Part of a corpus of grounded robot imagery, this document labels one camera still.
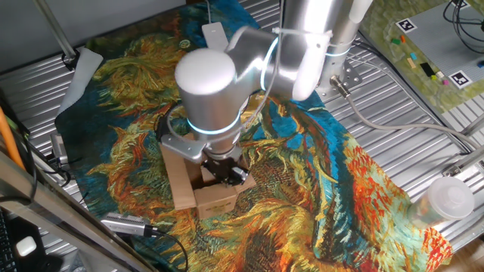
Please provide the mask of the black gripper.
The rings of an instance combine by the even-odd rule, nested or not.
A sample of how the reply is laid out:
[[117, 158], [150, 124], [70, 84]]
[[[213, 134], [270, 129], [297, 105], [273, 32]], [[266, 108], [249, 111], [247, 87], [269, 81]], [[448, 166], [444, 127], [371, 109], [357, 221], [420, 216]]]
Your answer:
[[208, 157], [202, 166], [216, 176], [217, 181], [227, 186], [243, 184], [249, 175], [249, 170], [231, 157], [222, 160]]

